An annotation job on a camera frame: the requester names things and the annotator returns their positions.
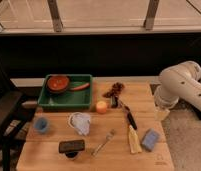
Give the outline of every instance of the black chair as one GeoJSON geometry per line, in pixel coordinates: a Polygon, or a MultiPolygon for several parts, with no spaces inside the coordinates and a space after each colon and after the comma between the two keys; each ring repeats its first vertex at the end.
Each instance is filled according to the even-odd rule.
{"type": "Polygon", "coordinates": [[[35,109],[22,107],[28,98],[10,81],[0,62],[0,150],[3,171],[10,170],[10,149],[24,143],[23,140],[15,139],[16,135],[25,123],[32,120],[35,113],[35,109]],[[13,120],[18,120],[18,124],[5,134],[13,120]]]}

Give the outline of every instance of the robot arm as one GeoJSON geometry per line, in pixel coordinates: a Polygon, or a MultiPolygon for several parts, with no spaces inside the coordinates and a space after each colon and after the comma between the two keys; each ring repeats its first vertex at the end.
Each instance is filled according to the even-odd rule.
{"type": "Polygon", "coordinates": [[[187,61],[164,69],[154,98],[161,108],[171,109],[182,98],[201,111],[201,67],[193,61],[187,61]]]}

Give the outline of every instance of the black wall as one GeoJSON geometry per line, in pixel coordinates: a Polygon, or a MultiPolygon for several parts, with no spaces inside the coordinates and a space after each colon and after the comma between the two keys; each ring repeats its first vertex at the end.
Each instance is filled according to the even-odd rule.
{"type": "Polygon", "coordinates": [[[10,77],[50,73],[93,76],[158,75],[170,65],[201,65],[201,33],[0,36],[0,59],[10,77]]]}

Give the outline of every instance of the blue cup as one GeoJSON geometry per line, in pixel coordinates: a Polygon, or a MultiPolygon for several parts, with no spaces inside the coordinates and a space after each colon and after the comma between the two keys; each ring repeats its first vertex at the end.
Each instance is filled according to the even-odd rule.
{"type": "Polygon", "coordinates": [[[49,128],[49,122],[46,118],[40,117],[38,118],[33,126],[39,133],[45,134],[49,128]]]}

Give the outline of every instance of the metal fork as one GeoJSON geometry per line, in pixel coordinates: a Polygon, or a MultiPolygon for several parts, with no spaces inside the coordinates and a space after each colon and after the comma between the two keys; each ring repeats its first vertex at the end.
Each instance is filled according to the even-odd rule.
{"type": "Polygon", "coordinates": [[[94,151],[92,152],[92,155],[93,156],[96,156],[98,154],[98,152],[103,148],[103,146],[109,141],[112,139],[112,137],[115,135],[115,130],[112,129],[107,135],[106,135],[106,138],[105,140],[98,146],[94,149],[94,151]]]}

